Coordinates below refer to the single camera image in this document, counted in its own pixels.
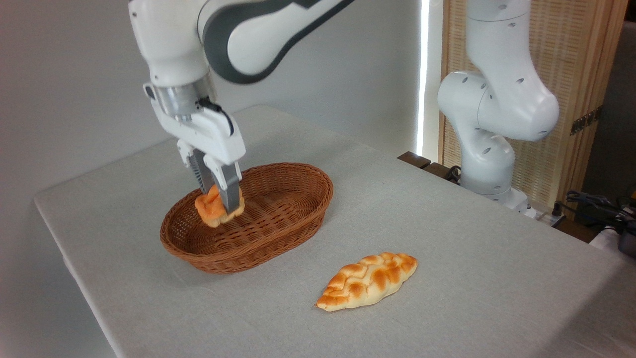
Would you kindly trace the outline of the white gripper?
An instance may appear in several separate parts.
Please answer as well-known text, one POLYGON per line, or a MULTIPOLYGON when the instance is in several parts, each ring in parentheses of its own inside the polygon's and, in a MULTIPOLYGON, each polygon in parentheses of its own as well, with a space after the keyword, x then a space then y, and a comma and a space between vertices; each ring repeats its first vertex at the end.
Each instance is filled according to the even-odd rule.
POLYGON ((163 112, 158 89, 146 83, 145 90, 163 129, 179 139, 182 161, 195 175, 201 193, 207 194, 216 185, 227 214, 236 211, 240 206, 241 181, 237 161, 246 153, 236 120, 203 108, 190 115, 189 121, 179 121, 163 112))

